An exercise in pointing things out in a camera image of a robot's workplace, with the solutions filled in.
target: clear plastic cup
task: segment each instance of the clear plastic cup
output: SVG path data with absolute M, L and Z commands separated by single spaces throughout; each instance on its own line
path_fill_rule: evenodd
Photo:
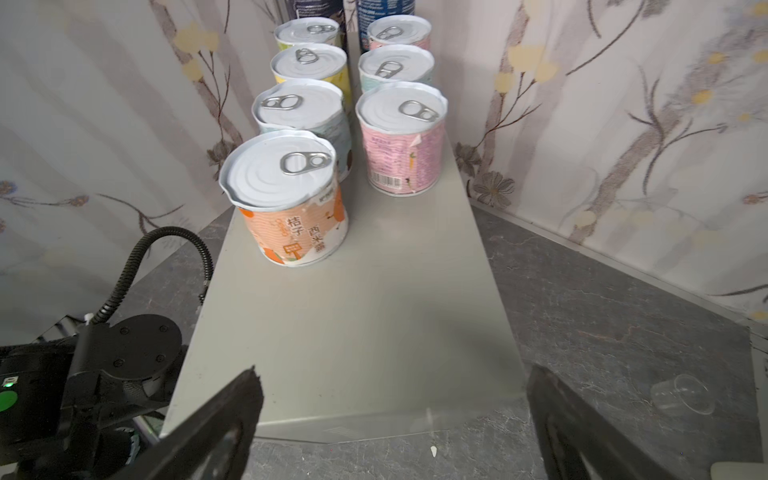
M 707 387 L 686 373 L 652 386 L 650 398 L 657 409 L 669 416 L 692 412 L 709 415 L 715 410 L 715 402 Z

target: pink can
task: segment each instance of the pink can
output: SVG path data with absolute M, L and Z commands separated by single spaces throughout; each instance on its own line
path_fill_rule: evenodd
M 384 45 L 415 45 L 429 50 L 432 24 L 415 15 L 381 17 L 368 26 L 369 48 Z
M 437 183 L 448 100 L 440 90 L 397 81 L 362 94 L 357 102 L 371 185 L 410 197 Z

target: orange can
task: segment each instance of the orange can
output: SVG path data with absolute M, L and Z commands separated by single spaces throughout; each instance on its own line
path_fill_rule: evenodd
M 227 157 L 219 184 L 274 263 L 310 265 L 346 236 L 336 152 L 312 132 L 281 130 L 248 140 Z

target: gray marble floor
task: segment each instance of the gray marble floor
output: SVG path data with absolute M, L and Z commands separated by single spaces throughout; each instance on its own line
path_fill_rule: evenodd
M 474 210 L 523 360 L 556 372 L 630 440 L 679 478 L 713 462 L 761 462 L 749 334 L 626 274 Z M 201 236 L 218 255 L 231 212 Z M 191 338 L 200 260 L 185 245 L 138 282 L 118 319 L 159 313 Z M 688 372 L 713 391 L 713 415 L 673 419 L 650 386 Z M 432 457 L 430 447 L 437 447 Z M 340 445 L 254 442 L 243 478 L 284 480 L 545 478 L 525 400 L 433 435 Z

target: can rim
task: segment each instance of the can rim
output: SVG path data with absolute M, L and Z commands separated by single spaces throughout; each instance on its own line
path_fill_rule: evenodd
M 368 29 L 366 30 L 366 35 L 368 36 L 368 39 L 370 41 L 376 41 L 384 45 L 410 45 L 410 44 L 399 44 L 396 41 L 388 41 L 381 38 L 374 38 L 373 35 L 371 35 L 371 27 L 374 26 L 378 21 L 384 20 L 384 19 L 395 20 L 397 18 L 401 18 L 402 20 L 414 21 L 415 23 L 421 23 L 427 27 L 427 31 L 425 32 L 425 34 L 421 38 L 417 38 L 414 41 L 424 40 L 425 38 L 429 37 L 429 35 L 432 33 L 432 23 L 426 18 L 419 17 L 418 15 L 387 15 L 386 17 L 377 18 L 376 20 L 368 24 Z
M 363 62 L 364 59 L 366 59 L 366 56 L 368 56 L 370 58 L 370 57 L 372 57 L 371 54 L 380 55 L 380 53 L 376 53 L 376 52 L 378 52 L 378 51 L 380 51 L 380 50 L 382 50 L 384 48 L 386 48 L 388 50 L 398 49 L 398 50 L 412 51 L 413 53 L 416 53 L 416 54 L 419 54 L 419 55 L 424 55 L 428 60 L 430 60 L 432 62 L 432 66 L 429 68 L 429 70 L 427 70 L 425 72 L 424 75 L 426 75 L 430 71 L 434 71 L 435 70 L 435 56 L 432 55 L 432 53 L 429 50 L 426 50 L 426 49 L 421 48 L 421 47 L 417 47 L 416 45 L 399 43 L 399 44 L 384 45 L 383 47 L 374 48 L 373 50 L 368 50 L 364 54 L 360 55 L 360 58 L 357 60 L 357 70 L 360 72 L 361 75 L 365 75 L 366 77 L 371 77 L 371 78 L 376 79 L 377 81 L 382 81 L 382 82 L 385 82 L 385 83 L 393 83 L 393 82 L 396 82 L 396 81 L 405 81 L 405 80 L 401 80 L 399 78 L 382 78 L 382 77 L 378 77 L 375 74 L 370 74 L 367 71 L 362 69 L 362 62 Z
M 329 34 L 323 39 L 324 41 L 328 40 L 329 38 L 336 37 L 339 34 L 339 30 L 341 29 L 341 25 L 339 25 L 339 22 L 337 22 L 333 18 L 328 18 L 328 17 L 302 17 L 302 18 L 294 18 L 293 20 L 289 20 L 288 22 L 285 22 L 283 24 L 278 25 L 277 28 L 275 28 L 275 31 L 273 32 L 272 36 L 275 38 L 276 41 L 278 41 L 279 43 L 285 44 L 285 45 L 295 46 L 295 45 L 298 45 L 298 44 L 301 44 L 301 43 L 307 43 L 305 41 L 283 40 L 278 35 L 280 33 L 282 33 L 283 31 L 285 31 L 288 27 L 290 27 L 291 23 L 298 22 L 299 20 L 308 20 L 308 19 L 311 19 L 311 20 L 313 20 L 315 22 L 326 22 L 329 25 L 333 25 L 334 27 L 336 27 L 336 31 L 333 32 L 333 35 L 331 35 L 330 32 L 329 32 Z
M 269 88 L 269 89 L 261 92 L 253 100 L 253 103 L 250 106 L 250 114 L 253 115 L 253 119 L 256 120 L 257 123 L 260 123 L 260 124 L 263 124 L 263 125 L 266 125 L 266 126 L 269 126 L 269 127 L 274 126 L 274 127 L 280 127 L 282 129 L 293 130 L 293 131 L 312 130 L 313 128 L 322 127 L 324 124 L 328 123 L 328 121 L 322 121 L 322 122 L 319 122 L 317 124 L 313 124 L 311 127 L 296 128 L 296 127 L 290 127 L 288 125 L 273 124 L 273 123 L 270 123 L 268 121 L 264 121 L 261 118 L 259 118 L 259 115 L 258 115 L 257 112 L 258 112 L 258 105 L 261 103 L 261 101 L 264 98 L 266 98 L 267 96 L 269 96 L 269 95 L 275 93 L 276 91 L 280 90 L 281 88 L 286 87 L 286 83 L 289 83 L 289 82 L 291 84 L 302 84 L 302 83 L 310 84 L 310 85 L 314 85 L 316 87 L 327 88 L 327 89 L 333 91 L 333 93 L 339 95 L 339 112 L 337 112 L 337 113 L 344 114 L 344 92 L 341 91 L 341 88 L 335 86 L 334 84 L 330 83 L 329 81 L 316 80 L 314 78 L 290 78 L 288 80 L 281 81 L 279 84 L 275 85 L 274 87 Z M 329 120 L 333 119 L 334 117 L 335 117 L 335 115 L 331 115 L 329 117 Z
M 430 94 L 435 95 L 440 102 L 442 103 L 444 107 L 444 111 L 440 115 L 440 117 L 435 120 L 432 124 L 426 124 L 424 128 L 414 130 L 414 131 L 408 131 L 408 132 L 396 132 L 392 133 L 391 131 L 387 131 L 385 128 L 377 127 L 375 125 L 371 125 L 369 122 L 363 118 L 363 116 L 360 113 L 360 108 L 365 103 L 368 98 L 373 96 L 374 94 L 382 91 L 382 90 L 390 90 L 395 88 L 417 88 L 419 90 L 426 91 Z M 445 122 L 445 117 L 448 115 L 448 98 L 445 98 L 445 96 L 442 94 L 440 90 L 434 87 L 430 87 L 427 84 L 418 83 L 417 81 L 394 81 L 392 83 L 382 83 L 380 85 L 377 85 L 375 88 L 371 88 L 367 92 L 360 95 L 360 99 L 357 101 L 357 105 L 355 105 L 355 115 L 357 116 L 358 120 L 360 121 L 360 124 L 365 125 L 367 128 L 371 128 L 375 131 L 381 132 L 383 134 L 387 135 L 413 135 L 413 134 L 421 134 L 426 131 L 430 131 L 434 127 L 442 124 Z
M 234 192 L 230 191 L 231 187 L 227 182 L 227 177 L 230 170 L 232 169 L 232 165 L 234 164 L 235 161 L 237 161 L 239 157 L 243 155 L 243 153 L 245 153 L 253 145 L 263 141 L 268 141 L 268 140 L 271 140 L 272 138 L 277 138 L 277 137 L 306 137 L 306 138 L 310 138 L 318 141 L 321 145 L 326 147 L 331 153 L 330 155 L 331 157 L 330 168 L 332 169 L 331 177 L 326 183 L 310 191 L 308 194 L 305 194 L 299 200 L 290 202 L 286 205 L 280 205 L 279 207 L 258 207 L 256 205 L 245 204 L 244 202 L 237 199 L 237 196 L 234 194 Z M 323 191 L 324 188 L 328 187 L 328 185 L 330 185 L 335 178 L 336 178 L 336 149 L 333 148 L 333 145 L 331 145 L 331 143 L 328 140 L 318 137 L 311 131 L 286 129 L 286 130 L 271 131 L 266 134 L 258 135 L 256 137 L 251 138 L 248 141 L 244 141 L 242 144 L 240 144 L 240 146 L 235 148 L 232 151 L 232 153 L 230 153 L 227 156 L 227 159 L 224 161 L 223 165 L 221 166 L 221 172 L 219 173 L 219 187 L 221 187 L 221 189 L 224 190 L 224 193 L 227 195 L 227 198 L 229 199 L 230 203 L 232 203 L 235 207 L 242 208 L 244 210 L 248 210 L 252 212 L 279 212 L 282 210 L 288 210 L 289 208 L 298 207 L 299 205 L 308 201 L 310 198 L 314 197 L 315 195 Z
M 338 51 L 340 51 L 344 55 L 344 62 L 342 62 L 341 66 L 339 66 L 338 69 L 334 70 L 333 73 L 330 73 L 330 74 L 328 74 L 327 76 L 325 76 L 323 78 L 292 77 L 292 76 L 289 76 L 289 75 L 286 76 L 284 74 L 279 73 L 275 69 L 275 66 L 276 66 L 278 58 L 280 58 L 282 56 L 285 56 L 285 55 L 288 55 L 287 52 L 290 52 L 291 55 L 295 55 L 296 54 L 296 50 L 294 50 L 294 48 L 304 47 L 305 45 L 312 45 L 312 48 L 314 48 L 315 50 L 317 50 L 318 48 L 320 50 L 323 50 L 324 48 L 326 50 L 327 49 L 338 50 Z M 335 45 L 328 45 L 327 43 L 297 43 L 297 44 L 295 44 L 294 46 L 292 46 L 290 48 L 286 48 L 285 50 L 278 52 L 277 55 L 272 57 L 272 61 L 270 61 L 270 70 L 272 70 L 272 74 L 273 75 L 275 75 L 276 77 L 284 78 L 285 80 L 294 80 L 294 79 L 302 79 L 302 78 L 308 78 L 310 80 L 323 80 L 324 78 L 332 77 L 333 75 L 339 74 L 339 72 L 341 72 L 344 69 L 344 67 L 346 67 L 347 60 L 348 60 L 348 58 L 346 56 L 346 52 L 341 47 L 336 47 Z

